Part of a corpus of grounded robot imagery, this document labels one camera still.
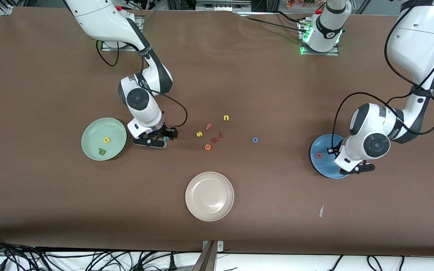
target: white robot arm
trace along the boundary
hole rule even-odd
[[[131,19],[132,15],[117,10],[111,0],[66,0],[66,4],[86,34],[100,41],[127,43],[146,60],[148,68],[122,79],[118,93],[134,117],[127,125],[134,143],[164,148],[167,144],[159,139],[173,140],[178,133],[175,128],[165,126],[153,96],[170,91],[172,76]]]
[[[408,103],[403,110],[393,108],[394,113],[389,107],[371,103],[353,113],[351,135],[338,145],[339,154],[334,160],[341,174],[368,171],[366,164],[359,165],[362,161],[381,158],[388,153],[391,141],[406,143],[420,133],[425,110],[434,98],[433,0],[410,0],[402,5],[396,27],[388,37],[387,55],[412,75]]]
[[[309,32],[303,35],[303,42],[317,52],[331,50],[338,43],[342,27],[349,14],[351,14],[349,0],[327,0],[321,14],[306,18],[306,21],[310,21],[310,27]]]

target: brown table cover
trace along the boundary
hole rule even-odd
[[[166,149],[129,136],[121,154],[101,162],[85,156],[81,135],[98,118],[131,120],[117,85],[140,58],[121,52],[109,67],[68,10],[15,8],[0,21],[0,237],[48,247],[198,251],[219,239],[230,252],[434,255],[434,132],[393,143],[374,172],[342,180],[321,176],[309,158],[346,95],[408,93],[384,61],[395,21],[351,16],[339,56],[322,57],[300,55],[292,30],[231,12],[155,12],[144,33],[188,122]],[[116,53],[103,55],[112,62]],[[183,120],[178,105],[156,100],[168,123]],[[348,135],[366,102],[376,101],[345,104],[338,134]],[[433,123],[430,104],[424,129]],[[188,182],[204,171],[234,186],[234,207],[216,222],[185,204]]]

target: power cord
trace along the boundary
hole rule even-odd
[[[98,55],[101,57],[101,59],[108,65],[108,66],[110,66],[110,67],[115,67],[116,65],[117,65],[117,63],[118,63],[118,58],[120,57],[120,46],[118,46],[118,43],[117,43],[117,59],[115,60],[115,64],[110,64],[110,63],[108,63],[108,61],[107,60],[105,60],[105,58],[103,57],[103,55],[101,55],[101,53],[100,53],[100,48],[98,48],[98,42],[99,42],[99,40],[96,40],[96,42],[95,42],[95,46],[96,46],[96,51],[98,52]]]
[[[175,265],[174,252],[170,253],[170,265],[167,271],[175,271],[177,270],[177,266]]]

